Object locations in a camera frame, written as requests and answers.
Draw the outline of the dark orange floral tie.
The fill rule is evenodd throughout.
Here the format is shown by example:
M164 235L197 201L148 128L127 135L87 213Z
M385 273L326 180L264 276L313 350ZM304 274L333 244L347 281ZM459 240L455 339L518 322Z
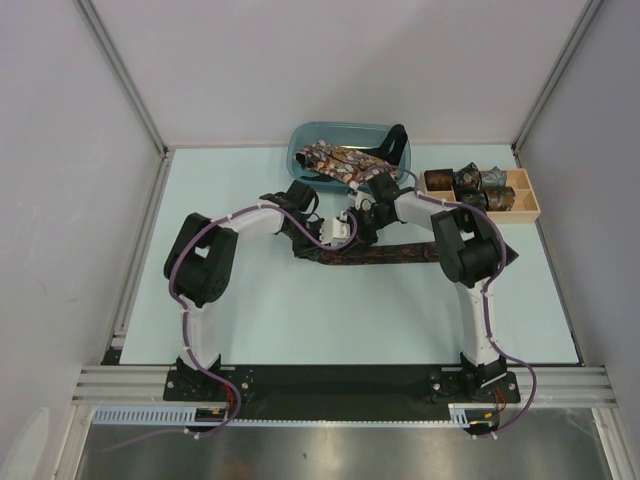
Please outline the dark orange floral tie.
M444 241L418 242L398 245L356 245L328 250L310 241L292 243L296 258L329 266L359 266L438 263L441 253L452 253L453 247Z

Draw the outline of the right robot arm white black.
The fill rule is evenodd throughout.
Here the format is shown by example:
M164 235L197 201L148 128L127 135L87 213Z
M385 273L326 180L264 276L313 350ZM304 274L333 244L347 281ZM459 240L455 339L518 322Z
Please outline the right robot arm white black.
M509 356L494 332L493 284L517 254L487 213L475 206L429 197L414 188L400 188L388 170L374 167L350 183L366 184L372 196L368 208L360 200L349 212L355 240L362 251L378 240L378 232L396 222L431 231L438 263L456 287L463 324L460 383L473 401L484 401L507 375Z

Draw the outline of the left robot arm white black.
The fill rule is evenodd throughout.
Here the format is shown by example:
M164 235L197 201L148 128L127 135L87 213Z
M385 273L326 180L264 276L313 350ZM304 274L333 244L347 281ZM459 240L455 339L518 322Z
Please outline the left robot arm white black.
M164 265L170 296L182 309L183 352L180 360L191 370L186 387L197 398L214 397L220 374L211 369L221 354L210 339L212 329L202 317L230 282L241 241L282 234L291 241L295 257L316 261L323 253L336 253L356 240L358 220L344 211L325 220L315 216L317 193L293 182L284 192L267 193L246 208L218 219L193 213L184 220Z

